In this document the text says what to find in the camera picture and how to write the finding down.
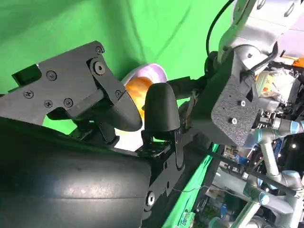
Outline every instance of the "wire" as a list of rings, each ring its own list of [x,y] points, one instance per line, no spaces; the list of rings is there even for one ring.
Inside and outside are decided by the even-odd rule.
[[[188,193],[189,193],[189,192],[192,192],[192,191],[194,191],[194,190],[200,190],[200,189],[202,189],[202,188],[209,188],[209,187],[210,187],[210,186],[203,185],[203,186],[201,186],[201,187],[193,188],[193,189],[191,189],[191,190],[178,190],[178,189],[175,189],[175,188],[173,188],[172,190],[178,191],[178,192],[188,192]],[[219,188],[219,187],[217,187],[217,188],[218,188],[218,190],[224,191],[224,192],[226,192],[226,193],[228,193],[228,194],[230,194],[230,195],[232,195],[232,196],[239,197],[239,195],[233,194],[233,193],[229,192],[228,190],[221,189],[221,188]]]
[[[231,5],[231,3],[233,2],[234,0],[229,0],[224,6],[223,8],[218,12],[218,14],[216,15],[216,17],[214,18],[212,24],[210,25],[210,28],[209,28],[209,31],[208,31],[208,34],[207,34],[207,39],[206,39],[206,52],[207,52],[207,55],[210,54],[210,50],[209,50],[209,42],[210,42],[210,37],[211,37],[211,33],[212,33],[212,30],[215,26],[215,24],[217,23],[218,19],[220,18],[220,16],[223,14],[223,12],[228,8],[228,6]]]

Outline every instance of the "green fabric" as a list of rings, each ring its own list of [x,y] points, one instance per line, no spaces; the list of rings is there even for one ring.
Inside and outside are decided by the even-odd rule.
[[[10,0],[0,2],[0,94],[15,88],[11,75],[33,63],[100,41],[107,65],[122,79],[144,63],[158,63],[169,79],[204,74],[209,26],[226,0]],[[227,10],[216,24],[210,50],[217,50],[230,24]],[[44,125],[64,133],[71,121]],[[186,189],[199,186],[207,158]],[[177,225],[197,191],[182,194],[164,227]]]
[[[213,152],[215,152],[218,149],[218,145],[213,146]],[[210,164],[212,160],[211,156],[207,156],[204,161],[200,164],[200,166],[195,171],[194,175],[191,177],[190,181],[186,185],[186,187],[183,189],[178,201],[176,202],[171,214],[167,218],[166,222],[162,226],[162,228],[183,228],[183,227],[189,227],[191,224],[191,219],[194,219],[194,217],[190,217],[186,225],[183,224],[183,217],[185,214],[188,214],[192,211],[193,204],[195,202],[196,196],[200,190],[200,186],[204,180],[207,167]]]

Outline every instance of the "orange ball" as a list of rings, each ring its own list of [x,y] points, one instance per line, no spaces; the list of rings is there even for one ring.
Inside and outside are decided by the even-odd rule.
[[[152,84],[153,82],[147,77],[134,77],[125,86],[142,119],[144,119],[144,110],[142,107],[144,106],[148,89]]]

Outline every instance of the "black cable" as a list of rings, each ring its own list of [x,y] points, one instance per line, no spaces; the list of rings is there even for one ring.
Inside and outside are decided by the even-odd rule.
[[[228,8],[228,6],[231,5],[231,3],[233,2],[234,0],[229,0],[224,6],[223,8],[218,12],[217,16],[214,18],[212,24],[210,25],[210,28],[209,28],[209,31],[208,31],[208,34],[207,34],[207,39],[206,39],[206,51],[207,51],[207,55],[210,54],[210,51],[209,51],[209,41],[210,41],[210,37],[211,37],[211,33],[212,33],[212,30],[215,26],[215,24],[217,23],[218,19],[220,18],[220,16],[223,14],[223,12]]]

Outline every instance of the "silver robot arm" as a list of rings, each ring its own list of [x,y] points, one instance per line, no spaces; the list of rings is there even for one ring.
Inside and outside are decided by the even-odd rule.
[[[262,62],[299,18],[303,5],[301,0],[238,0],[233,22],[219,43],[218,62],[222,63],[230,50],[236,52],[245,69]]]

